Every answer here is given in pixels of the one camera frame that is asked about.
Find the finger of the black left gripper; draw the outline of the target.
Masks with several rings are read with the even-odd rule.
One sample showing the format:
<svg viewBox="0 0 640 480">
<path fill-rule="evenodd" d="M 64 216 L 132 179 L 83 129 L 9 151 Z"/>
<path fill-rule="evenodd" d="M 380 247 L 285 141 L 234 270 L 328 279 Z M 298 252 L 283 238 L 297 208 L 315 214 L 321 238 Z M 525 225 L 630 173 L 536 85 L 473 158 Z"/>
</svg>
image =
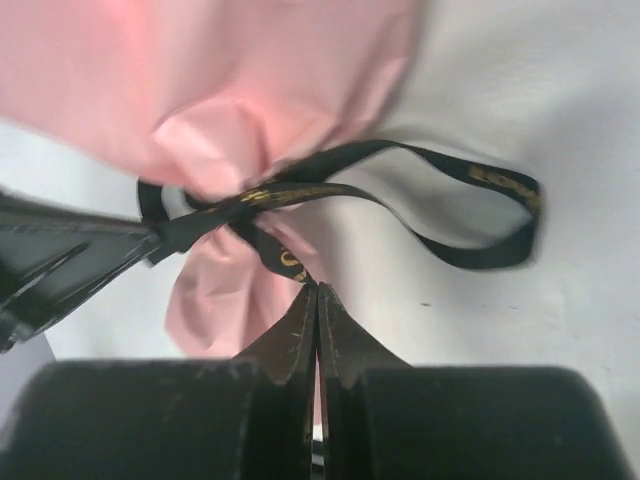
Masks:
<svg viewBox="0 0 640 480">
<path fill-rule="evenodd" d="M 139 222 L 1 194 L 1 351 L 56 325 L 157 250 Z"/>
</svg>

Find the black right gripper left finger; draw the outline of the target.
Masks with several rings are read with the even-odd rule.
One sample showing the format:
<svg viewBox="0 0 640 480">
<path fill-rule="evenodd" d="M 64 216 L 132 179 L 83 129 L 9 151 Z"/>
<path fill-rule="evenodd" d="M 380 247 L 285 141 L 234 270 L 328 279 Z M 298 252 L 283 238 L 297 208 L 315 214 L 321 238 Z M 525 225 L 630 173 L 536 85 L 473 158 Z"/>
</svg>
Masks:
<svg viewBox="0 0 640 480">
<path fill-rule="evenodd" d="M 18 479 L 306 479 L 317 291 L 229 360 L 64 361 L 14 406 Z"/>
</svg>

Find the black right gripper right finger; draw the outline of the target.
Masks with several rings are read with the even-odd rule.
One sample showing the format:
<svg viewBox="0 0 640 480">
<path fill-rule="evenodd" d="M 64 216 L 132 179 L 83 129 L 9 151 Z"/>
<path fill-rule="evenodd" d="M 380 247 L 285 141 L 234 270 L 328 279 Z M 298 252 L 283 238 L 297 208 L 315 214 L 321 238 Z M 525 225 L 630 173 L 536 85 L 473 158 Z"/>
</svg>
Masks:
<svg viewBox="0 0 640 480">
<path fill-rule="evenodd" d="M 615 435 L 594 389 L 560 367 L 412 367 L 321 285 L 329 479 L 611 479 Z"/>
</svg>

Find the pink flower bouquet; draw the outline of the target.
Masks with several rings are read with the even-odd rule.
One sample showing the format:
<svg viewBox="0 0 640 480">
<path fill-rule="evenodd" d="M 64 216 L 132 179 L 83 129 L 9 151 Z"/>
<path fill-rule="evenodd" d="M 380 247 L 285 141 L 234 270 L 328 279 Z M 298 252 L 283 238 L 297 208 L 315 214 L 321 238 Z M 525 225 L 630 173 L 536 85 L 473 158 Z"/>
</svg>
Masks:
<svg viewBox="0 0 640 480">
<path fill-rule="evenodd" d="M 147 181 L 214 200 L 378 118 L 420 1 L 5 1 L 1 114 Z M 48 332 L 58 358 L 227 357 L 295 282 L 230 229 L 191 249 L 168 300 L 98 300 Z"/>
</svg>

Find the black ribbon gold lettering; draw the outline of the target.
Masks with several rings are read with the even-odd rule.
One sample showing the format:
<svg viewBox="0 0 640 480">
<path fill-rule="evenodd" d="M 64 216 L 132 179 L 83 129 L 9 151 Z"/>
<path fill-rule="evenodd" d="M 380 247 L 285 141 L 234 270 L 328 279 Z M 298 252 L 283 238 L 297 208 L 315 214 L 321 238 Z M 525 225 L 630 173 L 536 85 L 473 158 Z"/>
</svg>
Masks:
<svg viewBox="0 0 640 480">
<path fill-rule="evenodd" d="M 179 186 L 136 185 L 159 263 L 224 234 L 265 268 L 300 283 L 375 273 L 398 257 L 441 270 L 516 268 L 531 260 L 543 189 L 516 167 L 393 140 L 349 142 L 202 200 Z"/>
</svg>

